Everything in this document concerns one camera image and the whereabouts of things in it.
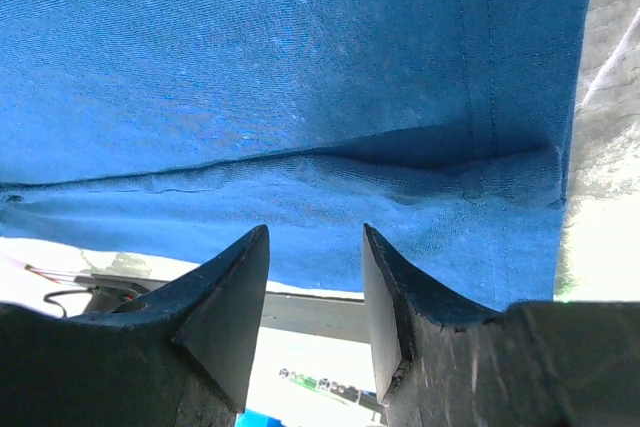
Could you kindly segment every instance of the blue object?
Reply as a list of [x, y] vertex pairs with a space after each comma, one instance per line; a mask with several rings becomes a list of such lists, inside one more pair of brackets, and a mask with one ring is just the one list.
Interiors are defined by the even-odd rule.
[[247, 410], [244, 414], [238, 415], [236, 427], [280, 427], [282, 423], [272, 417], [259, 414], [252, 410]]
[[588, 0], [0, 0], [0, 235], [549, 299]]

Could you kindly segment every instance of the black plastic part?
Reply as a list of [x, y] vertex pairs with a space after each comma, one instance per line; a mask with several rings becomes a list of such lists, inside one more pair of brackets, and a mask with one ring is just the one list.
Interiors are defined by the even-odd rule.
[[[268, 267], [261, 226], [113, 313], [53, 319], [0, 304], [0, 425], [234, 425], [246, 400]], [[241, 287], [232, 305], [227, 293], [237, 294], [238, 282], [251, 288]], [[232, 368], [211, 367], [219, 364]]]
[[[363, 270], [376, 383], [393, 387], [379, 394], [390, 426], [640, 425], [640, 304], [531, 302], [496, 313], [368, 225]], [[401, 330], [412, 360], [397, 375], [385, 354]]]

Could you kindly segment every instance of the black cable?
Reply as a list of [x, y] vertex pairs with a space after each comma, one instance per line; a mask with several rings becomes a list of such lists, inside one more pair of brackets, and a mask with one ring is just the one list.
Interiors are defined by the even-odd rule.
[[65, 318], [67, 317], [67, 309], [65, 309], [62, 304], [56, 302], [55, 300], [52, 300], [51, 298], [58, 297], [59, 295], [90, 294], [91, 292], [93, 292], [93, 289], [61, 290], [59, 292], [51, 292], [49, 294], [46, 294], [42, 300], [44, 300], [47, 304], [57, 305], [58, 307], [60, 307], [62, 309], [62, 317]]

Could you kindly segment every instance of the marble surface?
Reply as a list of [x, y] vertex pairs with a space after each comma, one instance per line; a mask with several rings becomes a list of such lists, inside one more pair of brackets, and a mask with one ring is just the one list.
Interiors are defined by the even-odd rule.
[[638, 300], [640, 0], [591, 0], [578, 83], [560, 299]]

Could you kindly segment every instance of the stitching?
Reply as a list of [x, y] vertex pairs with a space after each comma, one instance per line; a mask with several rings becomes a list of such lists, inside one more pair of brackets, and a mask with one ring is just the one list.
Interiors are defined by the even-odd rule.
[[493, 17], [491, 16], [491, 4], [493, 0], [487, 0], [487, 21], [489, 22], [489, 103], [491, 107], [491, 156], [498, 152], [498, 137], [496, 135], [496, 98], [493, 83]]
[[460, 5], [460, 30], [462, 33], [462, 40], [460, 41], [460, 52], [462, 54], [462, 67], [464, 69], [464, 89], [467, 96], [467, 110], [469, 112], [469, 137], [471, 139], [471, 157], [473, 160], [478, 160], [478, 154], [476, 151], [475, 130], [473, 128], [473, 103], [471, 102], [471, 92], [469, 91], [469, 66], [467, 63], [467, 52], [465, 45], [465, 39], [467, 38], [467, 35], [464, 23], [464, 7], [462, 0], [458, 0], [458, 4]]

